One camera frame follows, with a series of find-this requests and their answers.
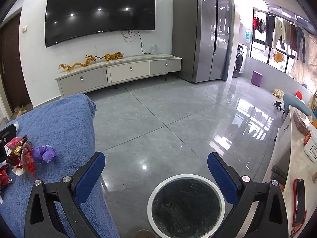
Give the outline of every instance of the power cord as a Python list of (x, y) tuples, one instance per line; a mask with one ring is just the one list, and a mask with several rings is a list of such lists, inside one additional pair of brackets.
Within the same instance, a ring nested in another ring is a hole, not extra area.
[[(145, 50), (145, 49), (146, 49), (146, 48), (145, 48), (145, 45), (142, 44), (142, 38), (141, 38), (141, 35), (140, 35), (139, 30), (137, 30), (137, 32), (136, 32), (135, 34), (133, 34), (130, 30), (128, 30), (129, 36), (127, 36), (127, 37), (123, 34), (123, 31), (121, 31), (121, 34), (122, 34), (122, 36), (123, 36), (124, 41), (127, 42), (127, 43), (130, 43), (130, 42), (133, 42), (134, 40), (136, 40), (136, 38), (137, 38), (136, 35), (138, 34), (139, 37), (140, 37), (142, 53), (143, 53), (144, 55), (150, 55), (150, 54), (151, 54), (151, 53), (147, 53), (147, 52), (146, 52), (146, 50)], [(133, 40), (131, 40), (131, 41), (127, 41), (127, 40), (126, 40), (126, 38), (130, 38), (130, 37), (134, 37), (134, 36), (135, 36), (135, 38), (134, 38)]]
[(147, 53), (146, 50), (145, 50), (146, 49), (145, 45), (142, 44), (142, 38), (141, 38), (139, 30), (137, 30), (137, 33), (139, 34), (139, 37), (140, 37), (142, 53), (145, 54), (145, 55), (150, 55), (151, 53)]

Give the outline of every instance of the washing machine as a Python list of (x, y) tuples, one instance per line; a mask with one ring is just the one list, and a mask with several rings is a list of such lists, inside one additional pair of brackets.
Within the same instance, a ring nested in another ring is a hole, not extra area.
[(235, 68), (233, 69), (233, 78), (239, 77), (239, 74), (243, 73), (245, 61), (247, 58), (247, 52), (248, 47), (239, 43), (237, 49)]

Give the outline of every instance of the tv screen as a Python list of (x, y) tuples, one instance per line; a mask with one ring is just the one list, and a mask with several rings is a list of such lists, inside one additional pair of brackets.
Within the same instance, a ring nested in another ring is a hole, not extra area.
[(155, 0), (47, 0), (46, 47), (117, 30), (155, 30)]

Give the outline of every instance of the tv stand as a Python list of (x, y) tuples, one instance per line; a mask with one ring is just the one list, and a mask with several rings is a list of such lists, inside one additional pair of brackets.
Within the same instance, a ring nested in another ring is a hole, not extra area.
[(180, 71), (181, 58), (173, 55), (135, 55), (99, 61), (87, 67), (63, 70), (55, 80), (61, 97), (86, 93), (107, 86)]

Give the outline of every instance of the blue rubber pad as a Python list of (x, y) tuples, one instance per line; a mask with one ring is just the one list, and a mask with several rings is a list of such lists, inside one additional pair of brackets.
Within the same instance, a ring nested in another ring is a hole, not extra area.
[(105, 155), (100, 153), (76, 185), (74, 201), (77, 205), (84, 203), (88, 199), (105, 165)]
[(209, 171), (217, 182), (224, 198), (234, 206), (238, 203), (238, 188), (219, 160), (210, 153), (207, 159)]

